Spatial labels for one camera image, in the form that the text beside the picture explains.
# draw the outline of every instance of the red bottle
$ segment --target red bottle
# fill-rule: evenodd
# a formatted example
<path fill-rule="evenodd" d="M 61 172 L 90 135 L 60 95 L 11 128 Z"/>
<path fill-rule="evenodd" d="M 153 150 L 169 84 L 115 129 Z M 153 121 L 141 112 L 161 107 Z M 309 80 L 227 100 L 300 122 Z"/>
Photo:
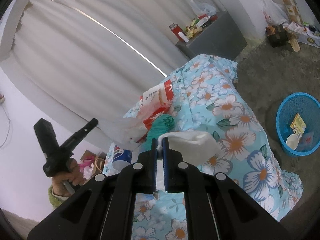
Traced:
<path fill-rule="evenodd" d="M 185 32 L 179 27 L 179 25 L 173 23 L 169 26 L 170 30 L 173 32 L 174 35 L 177 36 L 177 38 L 182 41 L 185 42 L 180 36 L 179 36 L 179 32 L 183 32 L 185 34 Z"/>

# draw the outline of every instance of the white curtain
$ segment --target white curtain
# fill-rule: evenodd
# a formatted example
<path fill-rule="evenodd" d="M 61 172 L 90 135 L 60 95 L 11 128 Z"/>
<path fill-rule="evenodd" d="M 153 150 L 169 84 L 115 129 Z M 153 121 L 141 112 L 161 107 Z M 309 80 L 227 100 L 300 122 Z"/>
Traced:
<path fill-rule="evenodd" d="M 35 84 L 79 116 L 122 116 L 187 62 L 169 29 L 195 17 L 187 1 L 30 0 L 13 57 Z"/>

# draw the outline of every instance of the blue trash basket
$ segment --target blue trash basket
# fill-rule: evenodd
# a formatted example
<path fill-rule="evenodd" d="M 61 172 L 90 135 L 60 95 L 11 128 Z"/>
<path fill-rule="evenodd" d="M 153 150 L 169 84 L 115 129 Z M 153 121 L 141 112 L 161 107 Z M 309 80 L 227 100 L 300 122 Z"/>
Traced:
<path fill-rule="evenodd" d="M 313 132 L 313 140 L 307 149 L 299 151 L 292 150 L 286 144 L 289 135 L 293 134 L 290 127 L 296 114 L 299 113 L 307 128 L 304 134 Z M 306 93 L 294 93 L 289 95 L 280 105 L 276 128 L 282 149 L 291 157 L 306 156 L 313 153 L 320 146 L 320 103 L 311 95 Z"/>

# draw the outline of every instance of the blue floral tablecloth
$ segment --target blue floral tablecloth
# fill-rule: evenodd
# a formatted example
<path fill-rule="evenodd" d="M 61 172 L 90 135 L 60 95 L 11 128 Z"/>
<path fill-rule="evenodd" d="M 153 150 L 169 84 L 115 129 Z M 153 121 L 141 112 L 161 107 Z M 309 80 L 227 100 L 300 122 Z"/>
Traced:
<path fill-rule="evenodd" d="M 270 215 L 280 221 L 300 199 L 298 175 L 281 170 L 268 138 L 252 110 L 233 86 L 237 63 L 199 55 L 172 72 L 175 131 L 202 130 L 212 134 L 223 150 L 198 166 L 207 174 L 224 172 Z M 136 116 L 139 104 L 125 116 Z M 110 147 L 108 157 L 113 154 Z M 104 168 L 108 174 L 110 164 Z M 138 194 L 133 240 L 187 240 L 182 193 Z"/>

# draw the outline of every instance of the hand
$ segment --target hand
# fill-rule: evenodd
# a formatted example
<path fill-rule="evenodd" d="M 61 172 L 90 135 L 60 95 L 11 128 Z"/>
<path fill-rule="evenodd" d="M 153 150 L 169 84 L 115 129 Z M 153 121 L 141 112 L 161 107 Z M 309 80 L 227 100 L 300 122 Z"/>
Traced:
<path fill-rule="evenodd" d="M 62 184 L 63 181 L 68 180 L 72 182 L 74 186 L 83 185 L 84 178 L 83 174 L 80 172 L 80 166 L 75 159 L 71 158 L 70 162 L 70 172 L 59 172 L 54 177 L 52 177 L 52 189 L 55 195 L 61 197 L 70 197 L 71 194 L 67 191 L 66 187 Z"/>

